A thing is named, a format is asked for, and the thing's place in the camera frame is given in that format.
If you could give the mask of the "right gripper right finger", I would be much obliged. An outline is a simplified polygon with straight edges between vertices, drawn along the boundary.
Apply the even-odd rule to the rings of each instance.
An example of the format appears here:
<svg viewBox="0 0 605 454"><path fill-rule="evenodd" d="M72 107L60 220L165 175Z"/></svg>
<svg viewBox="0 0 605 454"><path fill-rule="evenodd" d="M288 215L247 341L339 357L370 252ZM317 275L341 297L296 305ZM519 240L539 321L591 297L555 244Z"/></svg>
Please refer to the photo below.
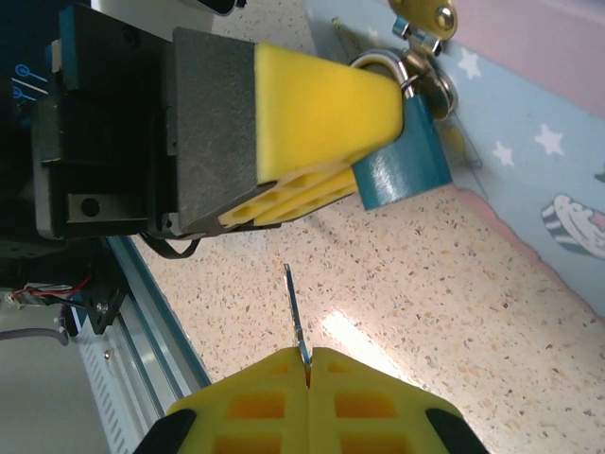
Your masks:
<svg viewBox="0 0 605 454"><path fill-rule="evenodd" d="M447 400L329 348L312 357L311 453L486 453Z"/></svg>

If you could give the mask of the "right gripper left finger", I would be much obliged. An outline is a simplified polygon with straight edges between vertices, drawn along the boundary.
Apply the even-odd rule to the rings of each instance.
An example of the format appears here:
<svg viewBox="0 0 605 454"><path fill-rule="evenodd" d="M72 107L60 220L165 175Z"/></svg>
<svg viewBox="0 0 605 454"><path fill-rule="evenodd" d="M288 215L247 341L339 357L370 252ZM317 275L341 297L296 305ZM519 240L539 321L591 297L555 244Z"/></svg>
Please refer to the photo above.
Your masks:
<svg viewBox="0 0 605 454"><path fill-rule="evenodd" d="M289 347L175 402L137 453L306 453L306 370Z"/></svg>

